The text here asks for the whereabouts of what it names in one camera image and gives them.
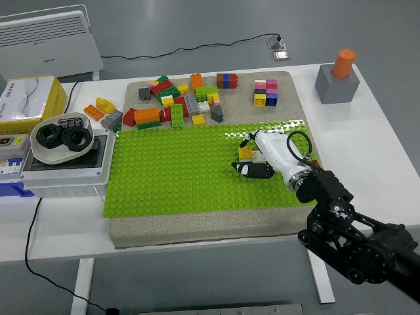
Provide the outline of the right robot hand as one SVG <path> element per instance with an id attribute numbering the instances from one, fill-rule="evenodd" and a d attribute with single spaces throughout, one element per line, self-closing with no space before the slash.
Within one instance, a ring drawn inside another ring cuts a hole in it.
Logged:
<path id="1" fill-rule="evenodd" d="M 251 179 L 270 179 L 275 172 L 280 172 L 285 184 L 291 184 L 293 180 L 307 176 L 310 168 L 298 165 L 298 160 L 287 148 L 287 138 L 287 135 L 279 132 L 252 131 L 241 142 L 240 148 L 244 148 L 249 141 L 253 140 L 264 156 L 265 163 L 241 165 L 232 162 L 231 166 Z"/>

